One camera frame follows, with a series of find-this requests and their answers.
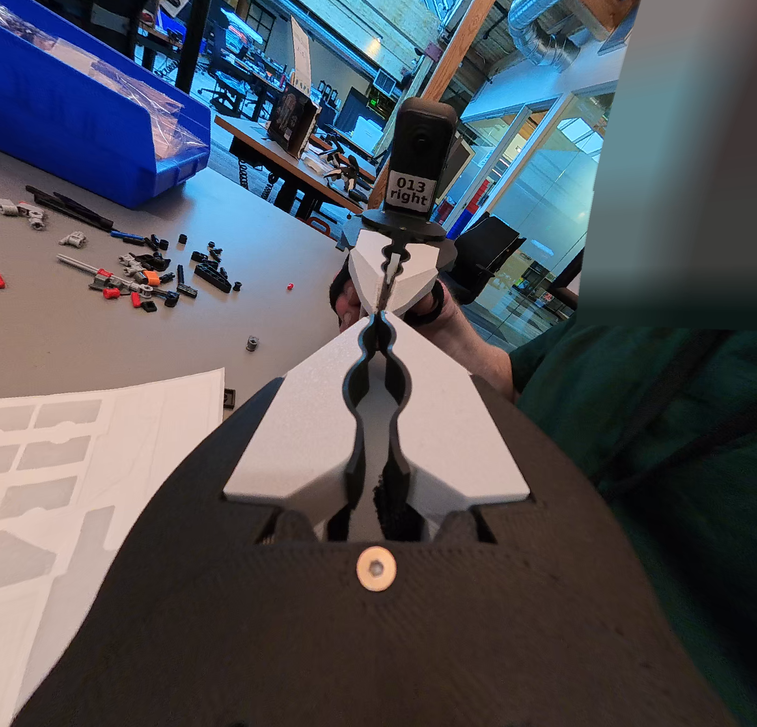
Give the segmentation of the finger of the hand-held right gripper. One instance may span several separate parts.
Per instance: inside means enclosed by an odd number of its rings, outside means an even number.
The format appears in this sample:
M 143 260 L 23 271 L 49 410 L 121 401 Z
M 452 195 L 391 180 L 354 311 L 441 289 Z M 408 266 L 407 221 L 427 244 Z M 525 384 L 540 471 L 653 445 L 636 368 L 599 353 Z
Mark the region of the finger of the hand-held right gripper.
M 375 313 L 382 302 L 392 240 L 381 232 L 360 232 L 351 249 L 348 270 L 360 304 L 367 314 Z
M 427 296 L 438 276 L 439 246 L 409 243 L 405 247 L 409 258 L 401 262 L 393 277 L 385 310 L 397 316 L 405 314 Z

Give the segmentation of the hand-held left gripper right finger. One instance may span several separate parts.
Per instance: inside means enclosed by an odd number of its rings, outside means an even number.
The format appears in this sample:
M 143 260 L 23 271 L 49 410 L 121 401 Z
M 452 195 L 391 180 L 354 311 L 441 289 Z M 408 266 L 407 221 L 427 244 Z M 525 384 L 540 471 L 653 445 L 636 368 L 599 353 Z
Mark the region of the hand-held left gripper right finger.
M 414 328 L 378 316 L 384 386 L 397 409 L 378 488 L 390 541 L 421 539 L 424 525 L 472 507 L 516 503 L 531 490 L 472 376 Z

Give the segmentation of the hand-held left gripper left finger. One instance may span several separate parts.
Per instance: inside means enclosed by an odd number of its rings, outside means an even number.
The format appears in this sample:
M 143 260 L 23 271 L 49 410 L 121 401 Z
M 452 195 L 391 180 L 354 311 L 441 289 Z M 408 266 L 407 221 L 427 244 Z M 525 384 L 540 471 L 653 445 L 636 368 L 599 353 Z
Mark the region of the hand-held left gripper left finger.
M 345 541 L 363 495 L 365 432 L 360 401 L 376 351 L 374 317 L 290 370 L 223 489 L 230 501 L 276 506 L 323 523 Z

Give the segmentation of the small peeled sticker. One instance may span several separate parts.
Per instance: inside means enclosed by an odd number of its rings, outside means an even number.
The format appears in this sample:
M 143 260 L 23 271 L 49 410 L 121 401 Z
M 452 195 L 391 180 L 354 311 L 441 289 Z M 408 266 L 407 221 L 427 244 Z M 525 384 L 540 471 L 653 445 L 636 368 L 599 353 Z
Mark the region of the small peeled sticker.
M 392 293 L 393 282 L 397 273 L 397 269 L 399 268 L 400 260 L 401 255 L 397 252 L 393 252 L 390 258 L 384 261 L 384 277 L 374 309 L 376 313 L 380 313 L 386 310 L 389 298 Z

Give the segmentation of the white instruction sheet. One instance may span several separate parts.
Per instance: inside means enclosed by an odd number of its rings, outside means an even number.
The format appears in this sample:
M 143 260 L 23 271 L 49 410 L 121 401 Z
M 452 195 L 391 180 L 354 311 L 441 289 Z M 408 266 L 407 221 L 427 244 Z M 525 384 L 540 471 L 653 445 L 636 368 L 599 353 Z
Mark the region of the white instruction sheet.
M 225 373 L 2 399 L 1 721 L 89 612 L 175 467 L 222 421 Z

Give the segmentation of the person's right forearm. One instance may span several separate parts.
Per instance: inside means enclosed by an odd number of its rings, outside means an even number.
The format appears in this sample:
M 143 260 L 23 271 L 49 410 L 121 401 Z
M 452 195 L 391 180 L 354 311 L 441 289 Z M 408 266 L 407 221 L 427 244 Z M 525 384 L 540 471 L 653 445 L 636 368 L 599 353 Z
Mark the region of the person's right forearm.
M 474 329 L 471 340 L 468 371 L 487 381 L 502 398 L 516 404 L 520 393 L 514 383 L 510 355 L 502 348 L 488 344 Z

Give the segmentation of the scatter of loose lego pieces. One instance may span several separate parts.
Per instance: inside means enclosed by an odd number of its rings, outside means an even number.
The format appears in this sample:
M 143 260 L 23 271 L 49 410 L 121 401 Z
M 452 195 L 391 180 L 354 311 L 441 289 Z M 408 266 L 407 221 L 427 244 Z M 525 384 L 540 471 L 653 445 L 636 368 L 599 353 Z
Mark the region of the scatter of loose lego pieces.
M 73 319 L 85 293 L 134 310 L 172 308 L 199 294 L 237 296 L 249 278 L 214 235 L 187 220 L 129 210 L 61 180 L 2 168 L 2 329 Z

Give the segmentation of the person's right hand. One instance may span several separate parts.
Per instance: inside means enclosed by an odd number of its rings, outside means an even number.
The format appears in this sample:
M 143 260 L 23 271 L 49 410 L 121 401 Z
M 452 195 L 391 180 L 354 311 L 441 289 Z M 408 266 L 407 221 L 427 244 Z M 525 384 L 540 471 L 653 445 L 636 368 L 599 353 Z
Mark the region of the person's right hand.
M 342 285 L 334 282 L 329 298 L 341 331 L 361 317 L 361 301 L 350 278 Z M 484 343 L 442 282 L 436 281 L 430 293 L 402 315 L 402 320 L 468 372 L 481 371 Z

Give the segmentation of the black office chair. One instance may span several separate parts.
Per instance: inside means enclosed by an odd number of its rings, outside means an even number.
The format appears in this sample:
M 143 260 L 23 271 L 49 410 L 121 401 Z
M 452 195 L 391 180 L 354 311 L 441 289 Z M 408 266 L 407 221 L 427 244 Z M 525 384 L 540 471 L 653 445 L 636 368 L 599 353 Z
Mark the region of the black office chair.
M 460 305 L 470 305 L 524 242 L 516 230 L 486 213 L 455 240 L 457 257 L 440 278 Z

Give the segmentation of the dark printed product box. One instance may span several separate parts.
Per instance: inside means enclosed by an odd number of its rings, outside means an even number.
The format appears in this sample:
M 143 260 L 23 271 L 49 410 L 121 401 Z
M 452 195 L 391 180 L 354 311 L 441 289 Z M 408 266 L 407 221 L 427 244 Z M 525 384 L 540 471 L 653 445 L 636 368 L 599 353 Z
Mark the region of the dark printed product box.
M 285 84 L 272 109 L 268 137 L 285 152 L 300 159 L 308 146 L 320 107 L 299 88 Z

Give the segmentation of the wooden work desk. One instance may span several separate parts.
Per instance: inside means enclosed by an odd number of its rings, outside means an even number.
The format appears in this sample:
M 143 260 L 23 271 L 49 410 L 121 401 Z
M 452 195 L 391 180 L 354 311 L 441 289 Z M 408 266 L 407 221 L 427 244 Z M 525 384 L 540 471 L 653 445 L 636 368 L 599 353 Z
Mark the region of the wooden work desk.
M 263 166 L 283 185 L 273 201 L 275 207 L 305 221 L 321 203 L 334 204 L 356 215 L 364 205 L 350 200 L 311 170 L 302 160 L 288 154 L 255 123 L 240 118 L 214 116 L 214 123 L 232 135 L 230 152 L 251 166 Z

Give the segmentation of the black steel pillar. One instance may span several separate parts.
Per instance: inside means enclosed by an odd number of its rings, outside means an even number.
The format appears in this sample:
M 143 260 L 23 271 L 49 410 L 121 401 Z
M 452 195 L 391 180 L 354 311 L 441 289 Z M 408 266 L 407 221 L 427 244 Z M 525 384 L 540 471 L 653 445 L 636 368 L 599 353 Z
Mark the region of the black steel pillar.
M 194 73 L 198 63 L 210 6 L 211 0 L 192 0 L 191 2 L 185 39 L 175 79 L 175 87 L 186 94 L 190 94 L 192 90 Z

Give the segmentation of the clear plastic bags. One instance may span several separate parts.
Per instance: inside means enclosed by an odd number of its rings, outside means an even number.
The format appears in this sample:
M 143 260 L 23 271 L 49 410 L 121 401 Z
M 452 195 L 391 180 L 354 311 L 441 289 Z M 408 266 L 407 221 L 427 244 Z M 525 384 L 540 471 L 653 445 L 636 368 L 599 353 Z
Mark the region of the clear plastic bags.
M 42 31 L 5 5 L 1 6 L 1 25 L 2 29 L 29 42 L 49 57 L 145 109 L 150 116 L 156 159 L 173 157 L 181 151 L 203 144 L 193 133 L 179 126 L 178 117 L 183 107 L 174 99 L 81 47 Z

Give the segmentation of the blue plastic bin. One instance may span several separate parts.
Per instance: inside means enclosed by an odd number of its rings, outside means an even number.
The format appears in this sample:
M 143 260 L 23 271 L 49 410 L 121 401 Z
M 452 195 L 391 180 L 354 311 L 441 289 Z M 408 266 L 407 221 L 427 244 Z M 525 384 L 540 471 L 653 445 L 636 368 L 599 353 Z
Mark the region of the blue plastic bin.
M 35 0 L 2 0 L 2 7 L 175 99 L 178 127 L 199 141 L 172 157 L 157 157 L 147 108 L 2 28 L 3 153 L 131 209 L 206 168 L 207 106 Z

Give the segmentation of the slanted wooden post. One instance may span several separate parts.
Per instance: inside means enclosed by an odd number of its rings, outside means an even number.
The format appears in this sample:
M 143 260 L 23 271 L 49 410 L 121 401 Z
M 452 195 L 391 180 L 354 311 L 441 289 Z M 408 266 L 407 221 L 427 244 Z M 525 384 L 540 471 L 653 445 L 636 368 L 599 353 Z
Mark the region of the slanted wooden post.
M 388 143 L 393 138 L 396 118 L 402 103 L 409 97 L 420 95 L 422 98 L 432 101 L 440 101 L 444 91 L 449 86 L 451 80 L 457 73 L 459 66 L 468 53 L 470 46 L 475 40 L 481 26 L 485 22 L 487 14 L 494 6 L 497 0 L 472 0 L 464 16 L 462 17 L 456 31 L 454 32 L 447 48 L 440 56 L 439 61 L 429 81 L 422 90 L 420 86 L 425 78 L 425 71 L 430 70 L 430 66 L 421 65 L 419 73 L 413 78 L 407 93 L 401 97 L 395 107 L 392 116 L 384 131 L 382 141 Z

